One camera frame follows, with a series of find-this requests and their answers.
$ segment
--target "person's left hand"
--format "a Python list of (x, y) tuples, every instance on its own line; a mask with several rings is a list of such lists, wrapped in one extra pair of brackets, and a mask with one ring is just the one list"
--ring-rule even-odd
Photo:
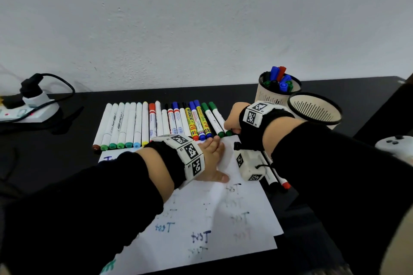
[(220, 142), (220, 137), (215, 136), (214, 138), (207, 138), (204, 143), (198, 144), (198, 146), (204, 153), (205, 170), (196, 178), (196, 180), (228, 183), (230, 180), (229, 176), (216, 169), (225, 150), (225, 145), (223, 142)]

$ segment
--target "black rim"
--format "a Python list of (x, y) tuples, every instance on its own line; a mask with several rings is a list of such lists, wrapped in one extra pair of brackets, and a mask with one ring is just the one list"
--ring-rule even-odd
[[(275, 93), (275, 92), (269, 90), (267, 87), (264, 86), (264, 83), (263, 83), (263, 81), (262, 81), (263, 78), (264, 78), (264, 73), (262, 73), (262, 74), (259, 76), (258, 84), (261, 85), (265, 90), (268, 90), (268, 91), (271, 92), (271, 93)], [(296, 90), (295, 92), (292, 92), (292, 91), (286, 92), (286, 93), (278, 92), (278, 93), (276, 93), (277, 95), (290, 96), (290, 95), (292, 95), (292, 94), (294, 94), (294, 93), (299, 93), (299, 92), (301, 91), (301, 82), (300, 82), (300, 80), (297, 79), (296, 77), (292, 76), (291, 74), (290, 74), (290, 76), (291, 76), (291, 78), (292, 78), (295, 82), (297, 82), (297, 84), (300, 85), (300, 89), (299, 89), (299, 90)]]
[[(338, 120), (338, 121), (329, 121), (329, 122), (327, 122), (327, 121), (320, 121), (320, 120), (316, 120), (316, 119), (313, 119), (313, 118), (311, 118), (311, 117), (309, 117), (309, 116), (306, 116), (306, 115), (302, 114), (301, 112), (297, 111), (297, 110), (292, 106), (291, 101), (290, 101), (291, 97), (294, 97), (294, 96), (296, 96), (296, 95), (312, 96), (312, 97), (316, 97), (316, 98), (319, 98), (319, 99), (322, 99), (322, 100), (328, 102), (329, 104), (331, 104), (332, 106), (334, 106), (334, 107), (337, 109), (337, 111), (340, 113), (340, 116), (341, 116), (340, 120)], [(337, 103), (335, 103), (334, 101), (332, 101), (332, 100), (330, 100), (330, 99), (328, 99), (328, 98), (326, 98), (326, 97), (323, 97), (323, 96), (321, 96), (321, 95), (317, 95), (316, 93), (304, 93), (304, 92), (299, 92), (299, 91), (298, 91), (298, 92), (294, 92), (294, 93), (292, 93), (291, 96), (289, 96), (289, 98), (288, 98), (288, 100), (287, 100), (287, 105), (288, 105), (288, 107), (291, 109), (291, 111), (293, 111), (296, 115), (298, 115), (299, 117), (302, 117), (304, 120), (309, 121), (309, 122), (322, 123), (322, 124), (324, 124), (324, 125), (337, 125), (337, 124), (340, 123), (341, 120), (343, 119), (343, 111), (341, 110), (341, 108), (338, 106)]]

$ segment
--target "white game controller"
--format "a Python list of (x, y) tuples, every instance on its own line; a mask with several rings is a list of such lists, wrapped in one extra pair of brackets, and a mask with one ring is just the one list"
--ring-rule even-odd
[(413, 137), (411, 136), (388, 137), (378, 141), (375, 147), (413, 165)]

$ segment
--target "white extension socket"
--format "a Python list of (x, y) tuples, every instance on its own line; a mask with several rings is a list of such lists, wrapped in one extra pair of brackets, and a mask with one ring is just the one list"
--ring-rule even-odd
[[(3, 105), (0, 105), (0, 121), (9, 121), (13, 119), (18, 119), (22, 117), (27, 112), (32, 111), (33, 107), (29, 107), (28, 105), (23, 105), (18, 108), (8, 109)], [(39, 109), (29, 115), (27, 118), (18, 121), (16, 123), (41, 123), (49, 119), (59, 110), (58, 103), (52, 103), (51, 105), (45, 106), (42, 109)]]

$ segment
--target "black wrist strap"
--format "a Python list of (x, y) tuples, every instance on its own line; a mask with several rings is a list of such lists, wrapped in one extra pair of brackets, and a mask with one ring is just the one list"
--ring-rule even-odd
[(151, 141), (145, 148), (154, 148), (161, 156), (173, 180), (173, 189), (179, 188), (186, 180), (185, 165), (180, 159), (175, 149), (169, 147), (164, 142)]
[(264, 135), (265, 129), (272, 121), (282, 116), (294, 118), (294, 116), (288, 111), (282, 109), (273, 109), (271, 110), (271, 112), (263, 115), (260, 127), (254, 127), (242, 120), (244, 118), (246, 109), (247, 107), (245, 107), (245, 109), (240, 113), (239, 120), (241, 126), (241, 134), (239, 135), (239, 137), (242, 143), (242, 149), (247, 150), (264, 150), (264, 147), (262, 145), (262, 136)]

